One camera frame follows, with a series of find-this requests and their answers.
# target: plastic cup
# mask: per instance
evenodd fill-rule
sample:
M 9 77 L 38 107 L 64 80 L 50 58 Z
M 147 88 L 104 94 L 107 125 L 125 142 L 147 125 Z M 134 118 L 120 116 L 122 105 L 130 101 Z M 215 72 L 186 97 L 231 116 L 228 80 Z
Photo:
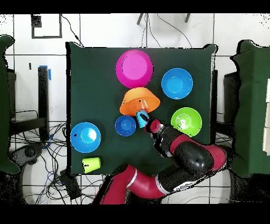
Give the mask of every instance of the plastic cup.
M 180 132 L 193 137 L 197 135 L 201 129 L 201 116 L 198 111 L 190 107 L 183 107 L 173 114 L 171 125 Z
M 120 56 L 115 67 L 118 80 L 128 88 L 143 87 L 153 75 L 150 57 L 139 50 L 130 50 Z
M 99 147 L 101 134 L 94 124 L 83 122 L 72 128 L 70 141 L 78 152 L 90 153 Z
M 91 171 L 99 169 L 101 166 L 100 159 L 95 158 L 84 158 L 82 160 L 82 167 L 84 173 L 89 173 Z
M 145 120 L 142 119 L 142 117 L 140 116 L 140 114 L 144 114 L 147 118 L 149 118 L 148 114 L 146 113 L 145 110 L 140 110 L 139 112 L 136 113 L 136 118 L 139 124 L 140 128 L 143 128 L 146 126 L 147 122 Z
M 163 92 L 171 99 L 183 99 L 192 90 L 193 80 L 188 71 L 174 68 L 165 73 L 161 86 Z
M 155 110 L 159 104 L 160 100 L 149 89 L 138 87 L 126 92 L 120 107 L 120 113 L 136 116 L 138 111 L 145 110 L 149 113 Z
M 115 122 L 116 132 L 121 136 L 130 136 L 136 130 L 136 122 L 130 116 L 121 116 Z

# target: floor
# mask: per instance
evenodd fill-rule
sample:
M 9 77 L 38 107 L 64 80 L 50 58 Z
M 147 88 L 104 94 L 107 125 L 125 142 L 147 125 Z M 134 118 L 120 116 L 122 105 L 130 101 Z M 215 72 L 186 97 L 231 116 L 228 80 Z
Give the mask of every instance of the floor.
M 158 14 L 163 20 L 180 29 L 189 39 L 193 48 L 202 48 L 214 43 L 218 46 L 215 68 L 218 70 L 218 104 L 217 117 L 223 120 L 223 77 L 236 71 L 236 66 L 229 58 L 236 54 L 237 44 L 243 39 L 251 39 L 261 46 L 270 45 L 269 14 L 191 14 L 185 23 L 186 13 Z M 146 34 L 142 34 L 146 26 L 142 18 L 136 25 L 139 13 L 134 14 L 63 14 L 70 23 L 73 32 L 84 46 L 106 47 L 141 47 L 146 46 Z M 41 15 L 42 27 L 35 28 L 35 35 L 57 35 L 59 15 Z M 189 48 L 186 38 L 176 29 L 162 21 L 157 14 L 149 14 L 151 32 L 161 47 Z M 63 124 L 66 121 L 66 49 L 65 41 L 78 42 L 71 32 L 67 20 L 62 18 L 62 38 L 32 39 L 30 15 L 0 15 L 0 34 L 14 37 L 15 43 L 6 50 L 5 58 L 8 67 L 15 69 L 16 80 L 16 111 L 38 110 L 37 98 L 37 67 L 47 65 L 51 69 L 49 80 L 49 111 L 50 126 Z M 148 47 L 158 48 L 159 45 L 148 31 Z M 18 113 L 16 119 L 33 118 L 35 112 Z M 13 136 L 10 150 L 22 146 L 24 141 Z M 26 137 L 35 140 L 34 133 L 27 132 Z M 60 130 L 54 138 L 65 140 Z M 66 167 L 66 147 L 62 147 L 57 157 L 59 170 Z M 47 150 L 42 153 L 46 167 L 52 170 L 51 157 Z M 23 192 L 27 203 L 35 203 L 37 195 L 46 187 L 48 181 L 45 163 L 42 158 L 33 166 L 28 165 L 23 179 Z M 102 183 L 100 175 L 82 175 L 78 183 L 85 195 L 95 195 Z M 228 171 L 223 171 L 210 179 L 204 180 L 196 187 L 178 192 L 163 199 L 162 203 L 228 203 L 230 194 L 230 178 Z M 58 204 L 62 200 L 42 199 L 43 203 Z M 76 201 L 64 199 L 67 204 L 87 204 L 91 198 L 81 197 Z

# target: pink bowl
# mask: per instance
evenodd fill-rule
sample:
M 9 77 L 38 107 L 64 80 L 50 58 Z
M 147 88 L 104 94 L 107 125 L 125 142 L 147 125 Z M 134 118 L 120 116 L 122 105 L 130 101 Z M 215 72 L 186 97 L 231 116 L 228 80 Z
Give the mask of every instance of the pink bowl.
M 116 63 L 116 75 L 128 88 L 144 87 L 153 75 L 151 59 L 143 51 L 126 51 Z

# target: blue cup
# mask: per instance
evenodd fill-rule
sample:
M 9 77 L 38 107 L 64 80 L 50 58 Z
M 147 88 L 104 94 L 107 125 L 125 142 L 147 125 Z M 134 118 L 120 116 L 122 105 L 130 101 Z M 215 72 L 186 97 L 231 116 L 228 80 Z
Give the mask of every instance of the blue cup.
M 94 124 L 83 122 L 72 128 L 70 141 L 78 152 L 90 153 L 99 147 L 101 134 Z
M 130 136 L 136 130 L 136 122 L 132 117 L 123 115 L 115 122 L 115 129 L 121 136 Z
M 140 110 L 140 111 L 138 111 L 136 113 L 136 118 L 137 118 L 139 127 L 142 128 L 142 127 L 145 127 L 146 126 L 147 122 L 142 119 L 142 117 L 140 116 L 140 114 L 144 114 L 147 118 L 149 118 L 149 116 L 148 116 L 148 114 L 146 113 L 145 110 Z
M 161 87 L 167 97 L 183 99 L 191 92 L 193 80 L 185 69 L 174 68 L 165 73 L 161 81 Z

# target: green cup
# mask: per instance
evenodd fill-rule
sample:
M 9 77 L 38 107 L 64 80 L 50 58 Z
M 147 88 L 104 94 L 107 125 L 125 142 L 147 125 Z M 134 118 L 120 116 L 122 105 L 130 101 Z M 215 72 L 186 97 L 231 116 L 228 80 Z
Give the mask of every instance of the green cup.
M 84 173 L 89 173 L 93 170 L 97 170 L 100 168 L 100 159 L 98 157 L 84 158 L 82 160 L 82 167 Z
M 175 111 L 171 117 L 171 125 L 180 132 L 193 137 L 200 132 L 202 121 L 198 111 L 183 107 Z

